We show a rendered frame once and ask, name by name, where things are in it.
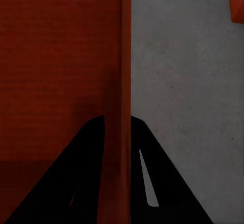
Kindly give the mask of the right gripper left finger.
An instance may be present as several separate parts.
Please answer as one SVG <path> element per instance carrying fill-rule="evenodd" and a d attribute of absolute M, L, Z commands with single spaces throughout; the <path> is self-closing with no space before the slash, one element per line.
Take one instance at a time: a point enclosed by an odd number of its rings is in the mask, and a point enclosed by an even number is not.
<path fill-rule="evenodd" d="M 96 224 L 103 115 L 85 123 L 4 224 Z"/>

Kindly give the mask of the storage box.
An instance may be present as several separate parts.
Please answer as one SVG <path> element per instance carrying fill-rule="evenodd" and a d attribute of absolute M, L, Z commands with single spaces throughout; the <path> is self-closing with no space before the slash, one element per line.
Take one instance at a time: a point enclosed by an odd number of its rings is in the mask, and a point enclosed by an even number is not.
<path fill-rule="evenodd" d="M 101 115 L 96 224 L 131 224 L 131 0 L 0 0 L 0 224 Z"/>
<path fill-rule="evenodd" d="M 244 0 L 230 0 L 231 21 L 244 23 Z"/>

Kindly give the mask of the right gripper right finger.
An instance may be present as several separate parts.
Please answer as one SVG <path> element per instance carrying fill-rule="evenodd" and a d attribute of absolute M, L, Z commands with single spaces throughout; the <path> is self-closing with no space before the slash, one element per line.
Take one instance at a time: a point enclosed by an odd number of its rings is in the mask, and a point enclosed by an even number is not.
<path fill-rule="evenodd" d="M 147 124 L 131 118 L 131 224 L 213 224 Z M 141 150 L 158 207 L 147 203 Z"/>

